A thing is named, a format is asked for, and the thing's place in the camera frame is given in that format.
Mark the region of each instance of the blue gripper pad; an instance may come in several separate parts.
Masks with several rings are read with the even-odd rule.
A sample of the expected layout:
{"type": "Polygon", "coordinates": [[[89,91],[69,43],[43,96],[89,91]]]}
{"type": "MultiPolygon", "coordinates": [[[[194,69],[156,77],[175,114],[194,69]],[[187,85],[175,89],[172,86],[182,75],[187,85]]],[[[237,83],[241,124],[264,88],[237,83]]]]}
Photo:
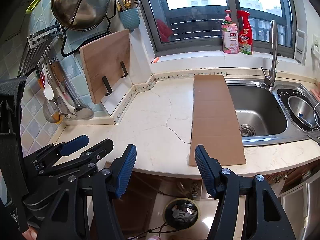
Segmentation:
{"type": "Polygon", "coordinates": [[[89,143],[89,137],[86,135],[81,135],[71,141],[64,143],[61,147],[60,155],[61,156],[68,156],[77,150],[87,146],[89,143]]]}
{"type": "Polygon", "coordinates": [[[133,166],[137,158],[137,149],[133,144],[129,144],[125,149],[123,155],[113,161],[110,166],[112,170],[112,177],[114,178],[115,190],[114,193],[117,198],[120,198],[125,193],[133,166]]]}
{"type": "Polygon", "coordinates": [[[219,171],[221,170],[220,164],[217,160],[209,157],[203,145],[198,145],[196,147],[195,158],[205,189],[208,194],[215,197],[217,195],[216,183],[220,183],[215,181],[215,176],[216,178],[219,176],[219,171]]]}

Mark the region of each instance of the marble countertop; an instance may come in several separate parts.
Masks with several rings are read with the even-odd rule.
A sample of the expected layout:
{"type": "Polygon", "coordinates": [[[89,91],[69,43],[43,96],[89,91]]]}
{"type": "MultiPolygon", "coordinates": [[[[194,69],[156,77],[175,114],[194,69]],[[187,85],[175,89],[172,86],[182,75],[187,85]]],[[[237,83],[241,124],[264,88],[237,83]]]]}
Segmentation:
{"type": "MultiPolygon", "coordinates": [[[[302,82],[307,89],[314,84],[302,82]]],[[[85,149],[110,138],[114,148],[98,163],[112,162],[128,144],[137,147],[136,171],[183,178],[200,178],[197,167],[188,166],[193,111],[193,78],[156,82],[150,91],[136,95],[119,124],[67,126],[57,143],[86,134],[89,145],[59,163],[74,159],[85,149]]],[[[243,176],[270,174],[295,168],[320,158],[312,140],[263,147],[245,147],[247,163],[229,166],[243,176]]]]}

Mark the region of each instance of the blue cup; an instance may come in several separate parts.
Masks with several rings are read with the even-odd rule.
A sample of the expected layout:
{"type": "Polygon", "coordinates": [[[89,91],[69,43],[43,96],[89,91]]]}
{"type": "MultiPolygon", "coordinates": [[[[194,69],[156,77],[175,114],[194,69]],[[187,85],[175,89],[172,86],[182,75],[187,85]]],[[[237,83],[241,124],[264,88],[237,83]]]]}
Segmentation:
{"type": "Polygon", "coordinates": [[[129,9],[120,13],[120,20],[125,29],[133,31],[139,27],[140,17],[137,8],[129,9]]]}

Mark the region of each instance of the red spray bottle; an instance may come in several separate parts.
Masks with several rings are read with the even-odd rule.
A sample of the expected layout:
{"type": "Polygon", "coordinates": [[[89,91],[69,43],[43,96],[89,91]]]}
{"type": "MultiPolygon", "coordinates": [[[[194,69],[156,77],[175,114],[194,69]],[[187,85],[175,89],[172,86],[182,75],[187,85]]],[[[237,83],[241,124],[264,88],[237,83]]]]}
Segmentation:
{"type": "Polygon", "coordinates": [[[248,16],[250,13],[246,11],[238,11],[238,19],[242,17],[243,29],[239,33],[239,51],[251,55],[252,54],[252,29],[248,16]]]}

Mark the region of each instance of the stainless steel sink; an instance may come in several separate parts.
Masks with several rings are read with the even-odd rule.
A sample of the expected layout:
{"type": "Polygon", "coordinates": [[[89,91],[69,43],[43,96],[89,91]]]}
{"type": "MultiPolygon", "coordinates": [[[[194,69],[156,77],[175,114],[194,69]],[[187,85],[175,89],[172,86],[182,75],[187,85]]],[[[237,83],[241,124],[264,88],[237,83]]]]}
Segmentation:
{"type": "Polygon", "coordinates": [[[307,134],[320,136],[318,128],[305,131],[290,116],[278,96],[278,90],[294,90],[312,104],[316,101],[299,83],[276,81],[268,87],[258,79],[226,79],[236,110],[244,146],[271,145],[309,139],[307,134]]]}

